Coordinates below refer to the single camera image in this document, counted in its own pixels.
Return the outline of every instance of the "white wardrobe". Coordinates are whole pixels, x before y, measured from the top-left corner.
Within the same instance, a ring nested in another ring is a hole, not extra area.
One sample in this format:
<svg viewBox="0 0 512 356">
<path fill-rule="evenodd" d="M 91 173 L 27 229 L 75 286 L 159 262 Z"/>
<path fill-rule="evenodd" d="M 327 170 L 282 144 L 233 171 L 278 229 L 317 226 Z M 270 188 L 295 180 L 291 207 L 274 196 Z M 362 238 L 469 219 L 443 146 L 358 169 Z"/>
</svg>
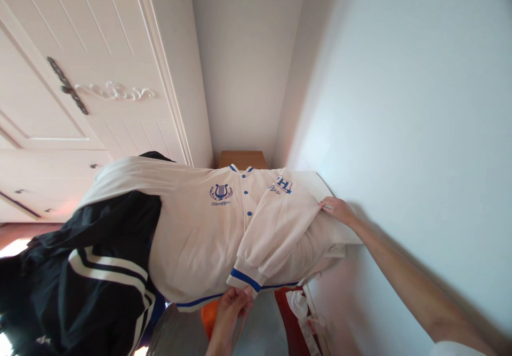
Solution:
<svg viewBox="0 0 512 356">
<path fill-rule="evenodd" d="M 0 223 L 66 221 L 146 151 L 210 167 L 191 0 L 0 0 Z"/>
</svg>

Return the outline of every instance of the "drawer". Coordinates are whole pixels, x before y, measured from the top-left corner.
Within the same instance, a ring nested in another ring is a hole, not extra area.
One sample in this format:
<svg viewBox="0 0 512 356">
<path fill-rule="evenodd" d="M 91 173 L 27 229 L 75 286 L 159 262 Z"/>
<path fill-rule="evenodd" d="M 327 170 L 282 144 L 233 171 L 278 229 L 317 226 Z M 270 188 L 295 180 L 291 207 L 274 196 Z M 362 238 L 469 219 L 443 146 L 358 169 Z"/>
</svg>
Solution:
<svg viewBox="0 0 512 356">
<path fill-rule="evenodd" d="M 63 222 L 73 214 L 92 183 L 92 178 L 11 178 L 0 179 L 0 190 L 45 221 Z"/>
<path fill-rule="evenodd" d="M 0 195 L 0 223 L 33 223 L 36 220 L 35 216 Z"/>
<path fill-rule="evenodd" d="M 0 179 L 3 178 L 94 178 L 112 161 L 107 151 L 2 150 Z"/>
</svg>

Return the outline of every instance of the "decorative carving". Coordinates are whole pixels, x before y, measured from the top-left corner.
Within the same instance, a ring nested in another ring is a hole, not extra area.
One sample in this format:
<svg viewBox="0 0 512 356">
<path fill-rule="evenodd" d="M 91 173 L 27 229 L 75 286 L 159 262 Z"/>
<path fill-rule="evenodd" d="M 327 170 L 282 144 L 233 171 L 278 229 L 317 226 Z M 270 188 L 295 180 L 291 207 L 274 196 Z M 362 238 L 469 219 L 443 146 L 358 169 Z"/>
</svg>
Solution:
<svg viewBox="0 0 512 356">
<path fill-rule="evenodd" d="M 75 89 L 80 93 L 94 94 L 95 96 L 101 97 L 105 100 L 131 100 L 137 101 L 143 99 L 143 97 L 153 98 L 156 97 L 156 93 L 149 88 L 138 90 L 132 88 L 131 90 L 125 87 L 123 84 L 108 81 L 105 87 L 102 88 L 99 85 L 75 85 Z"/>
</svg>

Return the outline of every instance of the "jacket cuff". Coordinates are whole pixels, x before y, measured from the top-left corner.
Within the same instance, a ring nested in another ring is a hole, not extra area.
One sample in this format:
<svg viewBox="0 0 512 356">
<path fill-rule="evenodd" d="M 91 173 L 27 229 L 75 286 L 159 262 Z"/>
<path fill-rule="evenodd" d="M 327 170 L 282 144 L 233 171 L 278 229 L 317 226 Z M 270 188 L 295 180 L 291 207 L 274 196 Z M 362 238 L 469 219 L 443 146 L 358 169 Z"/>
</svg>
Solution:
<svg viewBox="0 0 512 356">
<path fill-rule="evenodd" d="M 226 284 L 242 289 L 250 285 L 253 289 L 252 298 L 256 298 L 261 290 L 261 286 L 265 284 L 265 281 L 267 281 L 267 278 L 258 271 L 258 268 L 250 266 L 248 263 L 237 257 L 235 266 L 231 270 L 231 273 L 226 280 Z"/>
</svg>

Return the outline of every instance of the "white sleeve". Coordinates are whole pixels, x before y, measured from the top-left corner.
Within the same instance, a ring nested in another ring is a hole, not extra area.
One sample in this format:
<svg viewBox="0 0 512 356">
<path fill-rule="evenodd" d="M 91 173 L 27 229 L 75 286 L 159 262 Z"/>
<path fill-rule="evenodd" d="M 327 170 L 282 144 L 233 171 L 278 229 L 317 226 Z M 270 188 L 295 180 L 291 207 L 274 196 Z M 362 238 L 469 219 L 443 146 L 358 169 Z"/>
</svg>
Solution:
<svg viewBox="0 0 512 356">
<path fill-rule="evenodd" d="M 316 199 L 282 169 L 264 192 L 238 247 L 228 285 L 250 284 L 256 297 L 267 278 L 281 269 L 320 211 Z"/>
<path fill-rule="evenodd" d="M 455 342 L 439 342 L 434 345 L 430 356 L 485 356 L 473 348 Z"/>
</svg>

